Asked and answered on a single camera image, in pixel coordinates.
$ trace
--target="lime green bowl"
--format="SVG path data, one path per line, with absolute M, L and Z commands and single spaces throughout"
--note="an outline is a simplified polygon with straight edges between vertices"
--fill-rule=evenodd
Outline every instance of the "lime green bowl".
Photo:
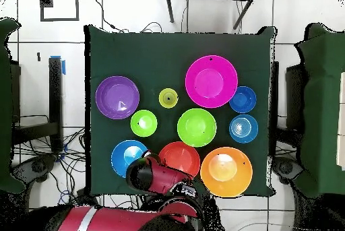
M 139 110 L 131 118 L 131 129 L 137 136 L 150 136 L 157 129 L 157 118 L 149 110 Z
M 216 120 L 208 111 L 201 108 L 187 110 L 177 123 L 180 139 L 192 147 L 203 147 L 216 135 Z

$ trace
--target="red bowl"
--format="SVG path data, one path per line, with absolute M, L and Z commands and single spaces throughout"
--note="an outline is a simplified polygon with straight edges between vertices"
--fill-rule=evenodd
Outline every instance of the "red bowl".
M 190 174 L 193 178 L 200 169 L 200 157 L 197 150 L 183 142 L 172 142 L 159 153 L 162 162 L 168 167 Z

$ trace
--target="plastic bowl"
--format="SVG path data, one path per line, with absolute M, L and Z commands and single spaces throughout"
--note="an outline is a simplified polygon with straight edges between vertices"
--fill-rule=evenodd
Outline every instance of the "plastic bowl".
M 113 170 L 123 178 L 126 177 L 128 166 L 140 158 L 147 147 L 136 140 L 126 140 L 117 144 L 111 154 L 111 166 Z
M 151 136 L 157 129 L 157 118 L 149 110 L 139 110 L 131 118 L 131 129 L 137 136 Z
M 256 104 L 256 94 L 247 86 L 239 86 L 234 96 L 230 99 L 231 108 L 238 113 L 251 111 Z
M 236 69 L 227 59 L 216 55 L 196 60 L 185 78 L 189 97 L 205 108 L 226 104 L 236 92 L 237 84 Z
M 182 114 L 177 123 L 180 139 L 192 147 L 203 147 L 216 135 L 216 120 L 208 111 L 192 108 Z
M 203 159 L 200 176 L 213 195 L 236 197 L 250 185 L 253 169 L 242 151 L 221 147 L 211 151 Z
M 200 157 L 197 150 L 183 142 L 172 142 L 159 153 L 162 162 L 171 168 L 190 174 L 193 178 L 200 169 Z
M 179 97 L 172 88 L 165 88 L 159 93 L 159 103 L 165 108 L 172 108 L 176 105 Z
M 259 127 L 257 125 L 257 121 L 254 117 L 248 114 L 240 114 L 236 116 L 230 122 L 229 132 L 230 136 L 239 143 L 249 143 L 253 141 L 257 133 L 259 131 Z
M 112 76 L 100 83 L 96 90 L 96 105 L 110 119 L 131 116 L 139 104 L 139 90 L 128 78 Z

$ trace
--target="small blue bowl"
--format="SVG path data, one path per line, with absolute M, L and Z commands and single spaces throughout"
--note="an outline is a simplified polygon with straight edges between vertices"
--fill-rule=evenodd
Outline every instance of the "small blue bowl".
M 231 108 L 238 113 L 247 113 L 256 104 L 255 92 L 247 86 L 239 86 L 234 96 L 230 99 Z
M 147 151 L 147 147 L 139 141 L 122 141 L 111 154 L 111 166 L 119 176 L 125 178 L 128 166 L 139 159 L 145 151 Z
M 229 126 L 230 136 L 239 143 L 249 143 L 255 139 L 259 127 L 254 117 L 247 114 L 237 115 Z

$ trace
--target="purple bowl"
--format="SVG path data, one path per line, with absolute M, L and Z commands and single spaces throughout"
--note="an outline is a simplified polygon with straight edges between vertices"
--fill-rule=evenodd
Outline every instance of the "purple bowl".
M 139 104 L 139 90 L 126 77 L 108 77 L 96 90 L 96 104 L 99 111 L 111 119 L 131 116 Z

